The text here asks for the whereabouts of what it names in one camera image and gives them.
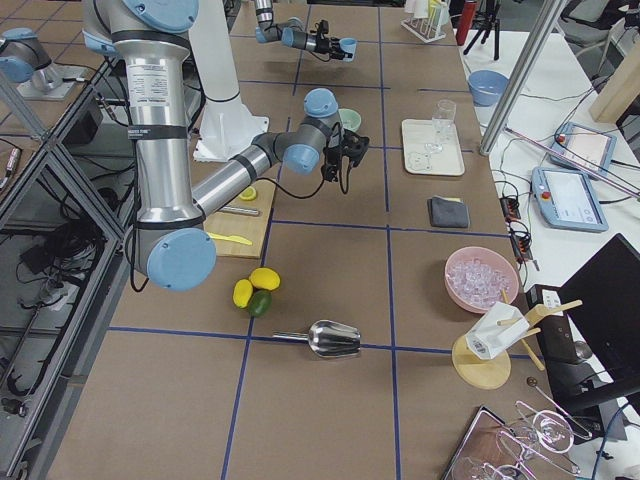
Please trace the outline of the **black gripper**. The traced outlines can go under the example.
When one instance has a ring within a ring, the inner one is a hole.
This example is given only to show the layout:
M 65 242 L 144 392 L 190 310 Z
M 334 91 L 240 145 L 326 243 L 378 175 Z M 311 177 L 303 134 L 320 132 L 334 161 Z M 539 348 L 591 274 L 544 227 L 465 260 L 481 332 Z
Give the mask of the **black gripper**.
M 329 22 L 322 19 L 315 25 L 315 29 L 312 31 L 312 39 L 315 42 L 312 52 L 326 55 L 332 60 L 352 62 L 354 60 L 354 54 L 352 52 L 341 51 L 339 47 L 341 39 L 338 37 L 329 37 L 328 34 Z
M 363 160 L 370 139 L 360 136 L 340 122 L 331 128 L 330 137 L 323 149 L 324 160 L 321 174 L 324 181 L 349 183 L 350 174 Z

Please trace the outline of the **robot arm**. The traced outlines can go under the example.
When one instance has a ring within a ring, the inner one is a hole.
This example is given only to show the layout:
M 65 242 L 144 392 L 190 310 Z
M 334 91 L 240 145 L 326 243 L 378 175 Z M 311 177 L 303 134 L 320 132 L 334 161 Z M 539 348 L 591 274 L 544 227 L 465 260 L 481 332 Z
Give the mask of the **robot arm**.
M 313 29 L 307 31 L 297 17 L 277 22 L 272 1 L 255 1 L 254 7 L 257 21 L 255 37 L 259 43 L 280 42 L 286 47 L 306 51 L 325 62 L 354 60 L 357 40 L 351 37 L 331 36 L 329 22 L 326 19 L 319 20 Z
M 83 15 L 86 46 L 125 63 L 140 192 L 125 247 L 133 270 L 159 287 L 185 291 L 209 276 L 217 252 L 206 217 L 273 165 L 301 175 L 320 170 L 334 181 L 368 150 L 368 139 L 344 126 L 325 88 L 306 95 L 295 131 L 269 132 L 267 119 L 242 102 L 219 1 L 87 1 Z M 187 59 L 196 63 L 205 99 L 198 151 L 224 159 L 198 184 L 190 177 Z

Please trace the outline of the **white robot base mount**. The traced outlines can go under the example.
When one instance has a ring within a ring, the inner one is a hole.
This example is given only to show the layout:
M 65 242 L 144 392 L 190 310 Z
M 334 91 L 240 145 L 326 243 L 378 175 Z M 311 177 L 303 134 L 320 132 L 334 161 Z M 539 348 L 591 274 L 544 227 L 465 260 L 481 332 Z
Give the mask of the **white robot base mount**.
M 221 1 L 198 3 L 189 41 L 205 97 L 194 157 L 225 162 L 264 133 L 269 119 L 252 115 L 243 103 Z

